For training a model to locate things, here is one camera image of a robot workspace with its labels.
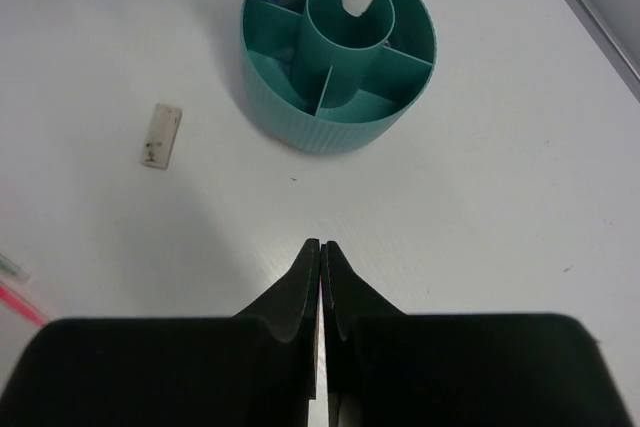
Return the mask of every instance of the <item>pink straw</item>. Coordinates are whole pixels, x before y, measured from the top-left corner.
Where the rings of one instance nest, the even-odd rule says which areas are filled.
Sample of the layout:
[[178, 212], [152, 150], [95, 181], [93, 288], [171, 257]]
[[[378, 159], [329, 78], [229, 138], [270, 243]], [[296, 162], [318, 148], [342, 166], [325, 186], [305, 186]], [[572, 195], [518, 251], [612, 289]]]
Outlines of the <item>pink straw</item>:
[[0, 283], [0, 300], [11, 310], [30, 320], [38, 327], [42, 327], [49, 322], [49, 319], [38, 309], [2, 283]]

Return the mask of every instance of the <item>white table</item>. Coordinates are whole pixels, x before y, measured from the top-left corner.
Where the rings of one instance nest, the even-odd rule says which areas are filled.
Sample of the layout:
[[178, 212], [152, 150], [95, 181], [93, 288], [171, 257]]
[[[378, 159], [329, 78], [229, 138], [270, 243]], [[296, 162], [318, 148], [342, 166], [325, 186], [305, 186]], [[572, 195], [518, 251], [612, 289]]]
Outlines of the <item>white table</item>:
[[[228, 315], [333, 239], [408, 312], [575, 316], [640, 419], [640, 106], [564, 0], [425, 0], [429, 88], [334, 158], [238, 107], [240, 1], [0, 0], [0, 249], [29, 295]], [[138, 163], [158, 102], [184, 109], [166, 172]], [[0, 329], [5, 379], [34, 329]]]

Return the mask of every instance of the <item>pen holder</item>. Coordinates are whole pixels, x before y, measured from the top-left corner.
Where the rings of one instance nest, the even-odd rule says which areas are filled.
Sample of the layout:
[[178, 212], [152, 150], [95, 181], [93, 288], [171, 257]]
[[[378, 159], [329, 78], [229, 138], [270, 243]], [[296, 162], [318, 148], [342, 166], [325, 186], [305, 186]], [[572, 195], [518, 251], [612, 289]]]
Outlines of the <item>pen holder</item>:
[[382, 135], [427, 86], [436, 56], [421, 0], [374, 0], [360, 18], [341, 0], [307, 0], [302, 12], [245, 0], [242, 44], [256, 121], [319, 154], [355, 150]]

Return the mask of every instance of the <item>teal pen holder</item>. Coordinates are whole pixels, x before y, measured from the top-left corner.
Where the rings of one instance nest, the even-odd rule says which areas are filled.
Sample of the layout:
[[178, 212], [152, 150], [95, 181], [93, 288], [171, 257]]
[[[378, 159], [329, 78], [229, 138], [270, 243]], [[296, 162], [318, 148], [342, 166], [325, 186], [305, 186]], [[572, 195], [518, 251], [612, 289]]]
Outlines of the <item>teal pen holder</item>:
[[359, 18], [341, 0], [307, 0], [301, 12], [245, 0], [242, 44], [257, 122], [318, 154], [349, 152], [382, 135], [423, 92], [436, 56], [421, 0], [374, 0]]

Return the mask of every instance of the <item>eraser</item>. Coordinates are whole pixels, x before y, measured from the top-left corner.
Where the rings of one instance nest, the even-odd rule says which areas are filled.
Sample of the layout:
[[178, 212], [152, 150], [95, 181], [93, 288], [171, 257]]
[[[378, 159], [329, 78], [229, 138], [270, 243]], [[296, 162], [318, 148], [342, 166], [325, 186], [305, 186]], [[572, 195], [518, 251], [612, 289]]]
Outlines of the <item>eraser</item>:
[[181, 119], [182, 110], [178, 107], [156, 105], [140, 157], [142, 165], [162, 170], [169, 167], [169, 159]]

